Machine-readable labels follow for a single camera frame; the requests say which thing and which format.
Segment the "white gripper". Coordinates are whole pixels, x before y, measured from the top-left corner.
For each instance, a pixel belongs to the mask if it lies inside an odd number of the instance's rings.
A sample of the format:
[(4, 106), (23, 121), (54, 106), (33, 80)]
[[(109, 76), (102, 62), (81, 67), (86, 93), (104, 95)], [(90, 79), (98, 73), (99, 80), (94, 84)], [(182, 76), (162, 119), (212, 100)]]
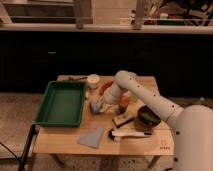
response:
[(107, 112), (108, 110), (110, 110), (112, 108), (112, 105), (110, 104), (116, 104), (119, 100), (121, 96), (121, 89), (120, 87), (116, 84), (113, 83), (109, 88), (107, 88), (103, 94), (103, 97), (101, 96), (98, 100), (97, 100), (97, 104), (99, 107), (102, 106), (101, 108), (101, 112)]

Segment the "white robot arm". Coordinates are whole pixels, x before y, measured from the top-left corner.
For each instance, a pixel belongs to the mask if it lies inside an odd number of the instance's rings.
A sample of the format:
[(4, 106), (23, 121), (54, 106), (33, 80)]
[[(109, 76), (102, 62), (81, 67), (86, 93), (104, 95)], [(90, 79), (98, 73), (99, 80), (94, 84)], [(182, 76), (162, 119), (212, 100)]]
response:
[(151, 92), (125, 70), (116, 73), (101, 102), (116, 104), (130, 91), (174, 131), (174, 171), (213, 171), (213, 109), (203, 105), (186, 108)]

